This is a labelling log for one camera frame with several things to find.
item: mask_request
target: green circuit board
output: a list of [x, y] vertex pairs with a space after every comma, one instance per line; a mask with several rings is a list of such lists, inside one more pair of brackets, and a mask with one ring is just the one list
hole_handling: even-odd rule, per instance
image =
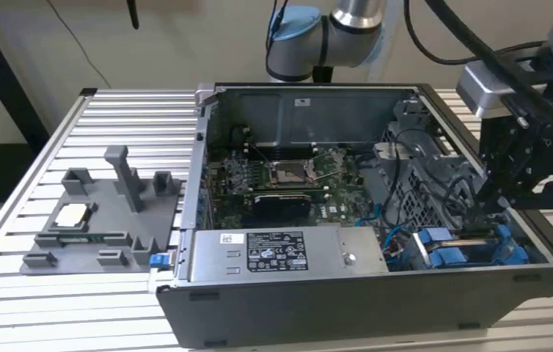
[[[231, 155], [209, 165], [216, 229], [252, 227], [351, 227], [370, 216], [372, 203], [354, 157], [346, 148], [320, 148], [306, 160], [248, 161]], [[251, 221], [255, 197], [304, 195], [312, 200], [310, 214], [290, 222]]]

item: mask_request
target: slotted aluminum surface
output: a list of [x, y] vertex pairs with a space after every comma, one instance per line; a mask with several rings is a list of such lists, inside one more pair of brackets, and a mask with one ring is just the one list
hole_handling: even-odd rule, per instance
[[[478, 136], [478, 120], [454, 91], [439, 94]], [[84, 166], [95, 178], [112, 177], [104, 148], [127, 144], [129, 164], [140, 175], [148, 177], [164, 169], [184, 179], [195, 124], [192, 91], [101, 90], [95, 97], [79, 99], [0, 212], [0, 351], [184, 350], [156, 298], [147, 293], [147, 274], [21, 276], [18, 270], [33, 234], [63, 192], [64, 170]], [[546, 217], [553, 223], [553, 211]], [[266, 346], [252, 351], [352, 350], [553, 351], [553, 298], [526, 302], [487, 330]]]

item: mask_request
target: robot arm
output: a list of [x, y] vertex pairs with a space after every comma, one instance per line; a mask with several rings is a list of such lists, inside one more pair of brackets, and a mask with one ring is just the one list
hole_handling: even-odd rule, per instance
[[[538, 98], [553, 109], [553, 28], [537, 52], [507, 54], [498, 60], [539, 91]], [[483, 61], [467, 64], [457, 87], [482, 118], [479, 156], [487, 180], [478, 199], [490, 210], [499, 207], [499, 196], [514, 208], [553, 208], [553, 181], [542, 192], [533, 191], [553, 175], [553, 113], [530, 106], [493, 68]]]
[[331, 14], [320, 16], [315, 7], [284, 2], [272, 15], [267, 39], [272, 80], [299, 82], [316, 78], [319, 67], [358, 66], [379, 44], [383, 5], [384, 0], [342, 0]]

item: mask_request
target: small white label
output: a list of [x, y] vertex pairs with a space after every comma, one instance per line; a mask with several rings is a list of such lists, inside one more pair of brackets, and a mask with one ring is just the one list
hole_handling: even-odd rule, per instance
[[244, 233], [221, 233], [221, 236], [219, 238], [220, 244], [243, 244], [244, 241]]
[[299, 98], [294, 100], [295, 106], [311, 106], [311, 98]]

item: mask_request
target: power supply label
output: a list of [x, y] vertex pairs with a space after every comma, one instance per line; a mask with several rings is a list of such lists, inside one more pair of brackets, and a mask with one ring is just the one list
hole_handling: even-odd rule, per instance
[[303, 232], [248, 233], [247, 270], [252, 273], [308, 270]]

